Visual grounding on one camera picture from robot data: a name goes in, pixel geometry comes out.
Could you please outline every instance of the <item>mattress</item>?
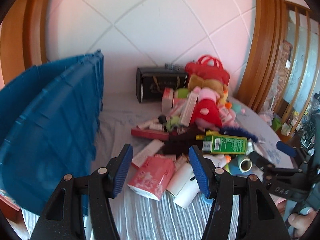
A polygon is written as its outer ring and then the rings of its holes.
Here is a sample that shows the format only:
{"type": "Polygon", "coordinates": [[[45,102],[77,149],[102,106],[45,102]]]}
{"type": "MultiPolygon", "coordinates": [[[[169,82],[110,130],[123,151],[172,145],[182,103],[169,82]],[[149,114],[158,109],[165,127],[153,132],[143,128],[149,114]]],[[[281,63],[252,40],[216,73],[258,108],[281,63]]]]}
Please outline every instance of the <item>mattress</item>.
{"type": "MultiPolygon", "coordinates": [[[[139,104],[134,94],[105,94],[103,105],[99,116],[100,129],[95,140],[97,157],[92,162],[92,171],[105,166],[110,158],[118,156],[125,143],[133,146],[133,155],[143,149],[150,140],[131,136],[131,128],[161,113],[161,103],[139,104]]],[[[292,168],[290,157],[276,149],[278,136],[255,112],[243,107],[245,113],[237,116],[236,120],[263,142],[260,144],[262,154],[277,167],[292,168]]],[[[137,195],[126,185],[135,172],[136,169],[130,167],[122,192],[117,198],[110,199],[121,240],[201,239],[211,209],[211,205],[202,200],[201,193],[187,209],[174,204],[168,193],[164,193],[160,201],[151,200],[137,195]]],[[[258,169],[253,170],[253,173],[259,177],[262,175],[258,169]]],[[[235,195],[229,240],[236,237],[238,210],[239,197],[235,195]]],[[[23,210],[23,215],[31,233],[37,218],[26,210],[23,210]]]]}

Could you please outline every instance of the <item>blue brush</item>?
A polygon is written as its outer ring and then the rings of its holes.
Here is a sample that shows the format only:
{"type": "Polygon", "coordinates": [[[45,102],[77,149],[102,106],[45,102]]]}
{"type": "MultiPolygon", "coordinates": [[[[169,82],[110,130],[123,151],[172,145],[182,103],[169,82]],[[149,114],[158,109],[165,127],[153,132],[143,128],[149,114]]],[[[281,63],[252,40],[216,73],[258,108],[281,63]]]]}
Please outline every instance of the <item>blue brush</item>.
{"type": "Polygon", "coordinates": [[[246,129],[241,127],[222,127],[220,129],[220,134],[237,136],[237,137],[246,137],[251,139],[254,143],[259,141],[258,137],[252,133],[249,133],[246,129]]]}
{"type": "Polygon", "coordinates": [[[121,192],[132,161],[132,156],[132,146],[125,144],[119,156],[112,158],[106,166],[107,171],[109,171],[108,179],[112,186],[111,198],[115,198],[121,192]]]}
{"type": "Polygon", "coordinates": [[[211,192],[209,189],[209,180],[213,176],[212,168],[210,168],[208,162],[202,156],[199,148],[196,145],[193,145],[189,148],[189,161],[196,176],[200,191],[205,195],[206,198],[210,198],[211,192]]]}
{"type": "Polygon", "coordinates": [[[297,155],[296,150],[294,148],[283,143],[282,141],[278,141],[276,146],[279,151],[282,151],[283,153],[289,155],[290,157],[295,157],[297,155]]]}

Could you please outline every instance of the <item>black gift box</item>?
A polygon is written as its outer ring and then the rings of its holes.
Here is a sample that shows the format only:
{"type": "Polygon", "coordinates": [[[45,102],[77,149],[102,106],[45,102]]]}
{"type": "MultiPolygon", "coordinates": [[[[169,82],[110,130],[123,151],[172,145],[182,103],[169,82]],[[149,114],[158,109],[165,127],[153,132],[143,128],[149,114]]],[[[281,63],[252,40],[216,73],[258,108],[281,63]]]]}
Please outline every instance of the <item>black gift box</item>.
{"type": "Polygon", "coordinates": [[[164,88],[184,88],[188,74],[184,70],[171,70],[161,67],[137,68],[136,95],[138,101],[161,101],[164,88]]]}

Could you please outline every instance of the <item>green box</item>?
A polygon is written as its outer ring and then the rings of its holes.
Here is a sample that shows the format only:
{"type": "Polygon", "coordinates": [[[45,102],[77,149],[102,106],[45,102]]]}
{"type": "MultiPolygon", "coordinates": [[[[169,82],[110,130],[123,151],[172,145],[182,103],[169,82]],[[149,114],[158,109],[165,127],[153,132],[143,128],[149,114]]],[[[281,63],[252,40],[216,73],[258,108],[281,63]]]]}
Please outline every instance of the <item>green box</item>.
{"type": "Polygon", "coordinates": [[[213,134],[204,137],[202,151],[213,154],[245,154],[247,138],[213,134]]]}

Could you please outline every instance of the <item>red bag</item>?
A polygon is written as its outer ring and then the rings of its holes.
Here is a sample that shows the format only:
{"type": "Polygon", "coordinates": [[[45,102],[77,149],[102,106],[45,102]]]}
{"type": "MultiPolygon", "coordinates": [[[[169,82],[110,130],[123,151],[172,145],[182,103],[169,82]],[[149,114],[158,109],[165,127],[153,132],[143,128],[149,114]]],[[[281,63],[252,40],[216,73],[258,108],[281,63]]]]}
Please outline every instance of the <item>red bag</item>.
{"type": "Polygon", "coordinates": [[[217,79],[226,85],[230,79],[230,74],[223,69],[221,61],[210,55],[201,56],[197,62],[189,62],[185,71],[189,78],[192,74],[196,74],[203,79],[217,79]],[[210,61],[213,61],[213,66],[208,65],[210,61]]]}

